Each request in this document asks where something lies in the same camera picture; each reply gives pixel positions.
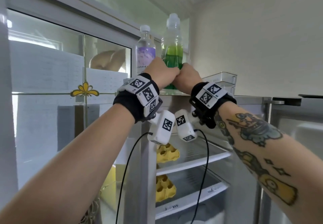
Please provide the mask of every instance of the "yellow egg tray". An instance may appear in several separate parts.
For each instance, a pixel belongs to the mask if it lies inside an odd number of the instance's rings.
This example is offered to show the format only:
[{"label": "yellow egg tray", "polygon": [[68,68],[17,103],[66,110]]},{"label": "yellow egg tray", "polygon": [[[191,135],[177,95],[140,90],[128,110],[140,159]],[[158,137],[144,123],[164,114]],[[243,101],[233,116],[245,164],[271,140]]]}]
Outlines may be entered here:
[{"label": "yellow egg tray", "polygon": [[175,185],[168,179],[167,175],[156,177],[156,202],[172,198],[176,194]]},{"label": "yellow egg tray", "polygon": [[157,149],[157,163],[175,161],[180,157],[180,151],[167,143]]}]

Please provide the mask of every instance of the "bottle cap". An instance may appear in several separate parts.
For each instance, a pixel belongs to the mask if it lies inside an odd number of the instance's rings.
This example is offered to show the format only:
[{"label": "bottle cap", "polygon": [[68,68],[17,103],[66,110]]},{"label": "bottle cap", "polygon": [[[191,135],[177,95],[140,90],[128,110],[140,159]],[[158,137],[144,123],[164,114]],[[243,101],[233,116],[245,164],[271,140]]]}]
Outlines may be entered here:
[{"label": "bottle cap", "polygon": [[169,15],[169,18],[167,19],[167,23],[166,26],[179,26],[181,23],[180,18],[178,17],[178,15],[176,13],[172,13]]},{"label": "bottle cap", "polygon": [[141,25],[140,26],[140,32],[143,32],[143,31],[150,31],[150,27],[148,25]]}]

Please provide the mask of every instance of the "white plastic housing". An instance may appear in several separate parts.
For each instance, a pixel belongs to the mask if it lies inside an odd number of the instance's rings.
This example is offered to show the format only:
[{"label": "white plastic housing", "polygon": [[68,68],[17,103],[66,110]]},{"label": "white plastic housing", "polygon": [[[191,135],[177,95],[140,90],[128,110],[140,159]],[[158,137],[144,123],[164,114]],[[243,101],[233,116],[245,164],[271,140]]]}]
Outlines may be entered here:
[{"label": "white plastic housing", "polygon": [[156,144],[166,145],[172,134],[175,115],[164,110],[160,114],[156,114],[156,117],[149,122],[151,122],[149,132],[151,132],[152,135],[148,135],[148,140]]},{"label": "white plastic housing", "polygon": [[197,138],[192,123],[189,120],[188,112],[181,109],[175,113],[177,133],[180,139],[185,142],[193,141]]}]

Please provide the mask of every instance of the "refrigerator door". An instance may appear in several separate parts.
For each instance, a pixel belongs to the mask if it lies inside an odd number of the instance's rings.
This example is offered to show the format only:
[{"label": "refrigerator door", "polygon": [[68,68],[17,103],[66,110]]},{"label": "refrigerator door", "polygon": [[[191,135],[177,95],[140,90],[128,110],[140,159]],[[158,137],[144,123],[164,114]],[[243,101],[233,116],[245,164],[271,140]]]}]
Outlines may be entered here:
[{"label": "refrigerator door", "polygon": [[[270,123],[323,159],[323,99],[273,98]],[[279,207],[264,196],[259,224],[291,224]]]}]

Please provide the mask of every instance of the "yellow decorative ornament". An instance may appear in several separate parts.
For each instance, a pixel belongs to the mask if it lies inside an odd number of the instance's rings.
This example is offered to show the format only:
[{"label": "yellow decorative ornament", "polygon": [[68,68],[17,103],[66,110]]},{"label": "yellow decorative ornament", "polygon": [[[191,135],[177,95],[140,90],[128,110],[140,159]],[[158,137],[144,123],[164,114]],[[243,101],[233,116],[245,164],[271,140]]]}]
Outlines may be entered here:
[{"label": "yellow decorative ornament", "polygon": [[71,92],[71,96],[77,96],[77,95],[81,95],[81,96],[99,96],[100,93],[96,90],[93,90],[93,86],[88,85],[88,83],[85,81],[83,82],[83,85],[79,85],[79,88],[77,90],[74,90]]}]

